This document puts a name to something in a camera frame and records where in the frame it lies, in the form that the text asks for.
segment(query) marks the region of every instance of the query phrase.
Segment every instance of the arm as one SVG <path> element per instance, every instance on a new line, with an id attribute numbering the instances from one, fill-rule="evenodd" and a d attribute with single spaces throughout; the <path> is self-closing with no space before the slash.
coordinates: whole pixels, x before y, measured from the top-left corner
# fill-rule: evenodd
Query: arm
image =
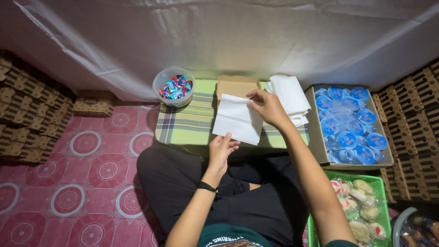
<path id="1" fill-rule="evenodd" d="M 227 157 L 238 149 L 239 141 L 230 142 L 229 132 L 223 138 L 217 136 L 209 144 L 209 166 L 201 181 L 217 188 L 227 171 Z M 203 230 L 204 223 L 212 206 L 215 193 L 206 189 L 197 189 L 191 201 L 172 227 L 166 240 L 166 247 L 195 247 Z"/>
<path id="2" fill-rule="evenodd" d="M 296 165 L 304 199 L 313 216 L 322 246 L 332 240 L 347 240 L 357 244 L 329 179 L 288 118 L 279 98 L 260 89 L 248 93 L 247 97 L 263 103 L 262 106 L 249 104 L 282 134 L 288 153 Z"/>

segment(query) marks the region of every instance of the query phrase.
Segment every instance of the stack of tissues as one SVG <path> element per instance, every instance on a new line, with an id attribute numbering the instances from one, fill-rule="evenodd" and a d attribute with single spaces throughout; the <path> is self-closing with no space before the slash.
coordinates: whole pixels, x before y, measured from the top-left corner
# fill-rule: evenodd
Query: stack of tissues
<path id="1" fill-rule="evenodd" d="M 270 77 L 265 90 L 279 97 L 282 107 L 296 127 L 308 123 L 305 115 L 311 106 L 295 76 L 274 75 Z"/>

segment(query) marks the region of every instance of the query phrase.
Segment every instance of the hand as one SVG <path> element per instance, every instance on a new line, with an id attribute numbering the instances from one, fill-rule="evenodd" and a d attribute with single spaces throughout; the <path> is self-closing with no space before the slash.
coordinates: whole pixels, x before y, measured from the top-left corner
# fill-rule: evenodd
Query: hand
<path id="1" fill-rule="evenodd" d="M 216 188 L 227 171 L 227 158 L 238 149 L 240 141 L 230 142 L 232 133 L 228 132 L 225 137 L 218 135 L 209 143 L 209 166 L 202 181 Z"/>
<path id="2" fill-rule="evenodd" d="M 254 102 L 248 103 L 248 105 L 253 107 L 253 109 L 255 109 L 255 111 L 257 111 L 259 115 L 261 115 L 261 117 L 267 124 L 270 124 L 279 129 L 283 124 L 291 123 L 291 120 L 285 113 L 285 110 L 282 107 L 282 104 L 279 101 L 277 95 L 265 92 L 261 89 L 255 89 L 247 93 L 246 97 L 249 97 L 251 100 L 263 104 L 262 106 L 259 106 Z"/>

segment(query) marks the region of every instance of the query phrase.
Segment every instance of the plaid mat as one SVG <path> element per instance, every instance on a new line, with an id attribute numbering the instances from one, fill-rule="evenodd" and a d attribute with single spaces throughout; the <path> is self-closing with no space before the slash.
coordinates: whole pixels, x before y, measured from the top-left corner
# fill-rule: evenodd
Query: plaid mat
<path id="1" fill-rule="evenodd" d="M 216 116 L 217 98 L 215 94 L 217 80 L 197 80 L 192 101 L 186 107 L 172 108 L 160 105 L 155 136 L 165 144 L 207 145 L 215 137 L 212 134 Z M 306 144 L 309 142 L 308 129 L 298 127 Z M 279 131 L 264 123 L 258 147 L 285 149 L 285 142 Z"/>

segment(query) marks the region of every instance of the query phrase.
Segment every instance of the bowl of candy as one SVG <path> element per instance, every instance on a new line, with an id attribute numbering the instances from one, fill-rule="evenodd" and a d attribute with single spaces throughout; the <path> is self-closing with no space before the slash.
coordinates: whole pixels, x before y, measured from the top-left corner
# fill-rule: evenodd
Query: bowl of candy
<path id="1" fill-rule="evenodd" d="M 182 107 L 192 100 L 195 78 L 187 70 L 172 66 L 158 73 L 152 83 L 158 98 L 170 107 Z"/>

